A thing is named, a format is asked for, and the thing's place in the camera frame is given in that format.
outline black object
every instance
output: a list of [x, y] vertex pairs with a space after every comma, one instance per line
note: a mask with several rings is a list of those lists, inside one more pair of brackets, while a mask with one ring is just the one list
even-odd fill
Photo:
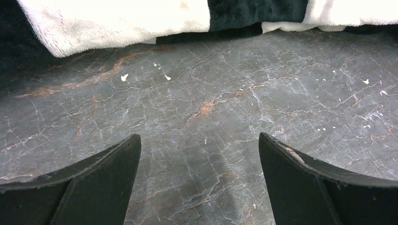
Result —
[[0, 186], [0, 225], [122, 225], [141, 138], [120, 143], [26, 183]]
[[350, 172], [261, 133], [276, 225], [398, 224], [398, 182]]

